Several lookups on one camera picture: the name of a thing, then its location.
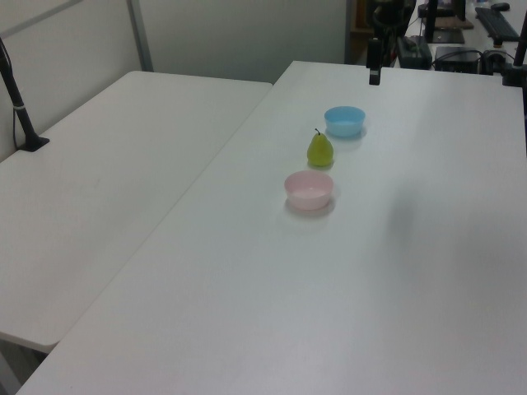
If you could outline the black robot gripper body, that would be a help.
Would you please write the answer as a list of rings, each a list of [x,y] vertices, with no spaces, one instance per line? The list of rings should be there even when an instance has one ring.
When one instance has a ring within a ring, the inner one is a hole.
[[[376,38],[403,36],[414,11],[414,1],[374,1],[372,25]]]

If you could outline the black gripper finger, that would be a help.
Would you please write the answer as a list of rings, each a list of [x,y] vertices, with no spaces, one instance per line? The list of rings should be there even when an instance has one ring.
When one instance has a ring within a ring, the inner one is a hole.
[[[380,84],[381,71],[381,41],[377,38],[369,39],[367,47],[367,68],[369,69],[369,84]]]

